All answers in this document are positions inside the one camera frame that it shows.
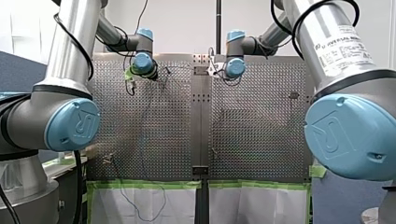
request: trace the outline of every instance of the black hose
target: black hose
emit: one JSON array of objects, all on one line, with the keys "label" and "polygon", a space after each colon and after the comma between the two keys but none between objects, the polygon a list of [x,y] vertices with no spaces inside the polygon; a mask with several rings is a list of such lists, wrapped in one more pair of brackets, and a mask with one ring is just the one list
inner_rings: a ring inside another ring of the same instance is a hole
[{"label": "black hose", "polygon": [[15,212],[15,209],[12,207],[12,204],[9,202],[6,194],[3,191],[3,188],[1,187],[1,184],[0,184],[0,197],[3,200],[3,203],[6,205],[8,212],[11,214],[14,223],[21,224],[20,218],[18,217],[18,214]]},{"label": "black hose", "polygon": [[82,206],[82,165],[81,165],[81,156],[79,155],[79,151],[74,151],[76,158],[76,166],[77,166],[77,204],[76,204],[76,212],[73,219],[73,224],[79,224],[79,216],[81,214],[81,206]]},{"label": "black hose", "polygon": [[221,54],[221,0],[216,3],[216,54]]}]

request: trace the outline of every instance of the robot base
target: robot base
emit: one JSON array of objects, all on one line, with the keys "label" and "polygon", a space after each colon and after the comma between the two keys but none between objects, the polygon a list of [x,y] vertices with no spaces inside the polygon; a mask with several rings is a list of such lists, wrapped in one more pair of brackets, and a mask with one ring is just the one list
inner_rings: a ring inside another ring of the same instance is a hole
[{"label": "robot base", "polygon": [[[50,181],[45,191],[12,204],[21,224],[56,224],[59,218],[58,205],[59,192],[56,181]],[[0,220],[2,224],[14,223],[4,205],[0,205]]]}]

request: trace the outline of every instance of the blue joint cap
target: blue joint cap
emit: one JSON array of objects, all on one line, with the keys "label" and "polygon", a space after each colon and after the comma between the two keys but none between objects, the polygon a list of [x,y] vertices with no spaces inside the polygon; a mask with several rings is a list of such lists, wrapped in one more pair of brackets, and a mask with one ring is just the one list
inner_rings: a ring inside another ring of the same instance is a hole
[{"label": "blue joint cap", "polygon": [[147,73],[152,68],[152,60],[145,52],[139,52],[134,57],[134,68],[138,73]]},{"label": "blue joint cap", "polygon": [[136,33],[139,35],[143,35],[150,40],[153,40],[152,31],[150,29],[140,28]]},{"label": "blue joint cap", "polygon": [[396,177],[396,119],[380,105],[351,94],[331,94],[306,113],[305,139],[314,156],[345,178]]},{"label": "blue joint cap", "polygon": [[83,149],[95,137],[99,122],[99,109],[93,101],[70,100],[49,119],[45,130],[47,148],[57,152]]},{"label": "blue joint cap", "polygon": [[227,34],[227,42],[231,42],[231,41],[233,41],[235,39],[242,38],[242,37],[245,37],[245,31],[231,30]]},{"label": "blue joint cap", "polygon": [[246,66],[244,60],[240,58],[234,58],[227,62],[225,73],[227,77],[236,78],[242,76],[245,70]]}]

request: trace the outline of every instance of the green tape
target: green tape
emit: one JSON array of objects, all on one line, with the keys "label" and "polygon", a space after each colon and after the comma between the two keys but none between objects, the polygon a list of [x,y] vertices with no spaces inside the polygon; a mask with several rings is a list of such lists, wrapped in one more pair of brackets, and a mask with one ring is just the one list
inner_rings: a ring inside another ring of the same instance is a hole
[{"label": "green tape", "polygon": [[132,69],[132,66],[125,69],[124,75],[125,75],[125,80],[127,80],[127,81],[134,79],[134,74],[131,73],[131,69]]},{"label": "green tape", "polygon": [[71,165],[71,164],[75,164],[76,161],[74,158],[71,159],[61,159],[61,161],[59,162],[60,165]]},{"label": "green tape", "polygon": [[212,189],[236,189],[242,187],[242,182],[238,180],[209,180],[209,187]]},{"label": "green tape", "polygon": [[309,176],[314,178],[323,178],[326,172],[327,169],[322,165],[312,165],[309,167]]},{"label": "green tape", "polygon": [[94,187],[93,187],[93,185],[89,185],[88,183],[87,183],[87,206],[88,206],[88,208],[87,208],[87,214],[88,214],[88,217],[87,217],[87,221],[88,221],[88,224],[91,224],[91,215],[92,215],[92,196],[93,196],[93,191],[94,191]]},{"label": "green tape", "polygon": [[255,180],[215,180],[209,181],[209,187],[212,189],[227,188],[260,188],[260,189],[290,189],[290,190],[307,190],[310,184],[289,184],[277,183],[271,181],[255,181]]},{"label": "green tape", "polygon": [[146,180],[87,181],[88,223],[91,223],[92,197],[96,189],[200,189],[201,181],[157,182]]},{"label": "green tape", "polygon": [[87,193],[83,194],[82,195],[82,202],[83,203],[87,202],[87,199],[88,199]]}]

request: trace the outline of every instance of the metal pole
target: metal pole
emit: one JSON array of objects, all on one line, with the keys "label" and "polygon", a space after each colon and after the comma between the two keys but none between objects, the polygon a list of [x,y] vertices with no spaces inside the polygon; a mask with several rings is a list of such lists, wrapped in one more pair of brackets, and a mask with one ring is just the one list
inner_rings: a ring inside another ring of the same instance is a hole
[{"label": "metal pole", "polygon": [[[62,1],[59,18],[66,29],[92,56],[101,0]],[[89,93],[88,64],[68,34],[57,26],[46,77],[36,85],[61,86]]]},{"label": "metal pole", "polygon": [[221,0],[216,3],[216,54],[221,54]]},{"label": "metal pole", "polygon": [[[291,26],[286,16],[286,13],[283,12],[278,20],[282,23],[286,28],[291,30]],[[267,47],[278,46],[282,41],[284,41],[289,35],[283,32],[275,23],[273,23],[264,34],[259,36],[260,42]]]}]

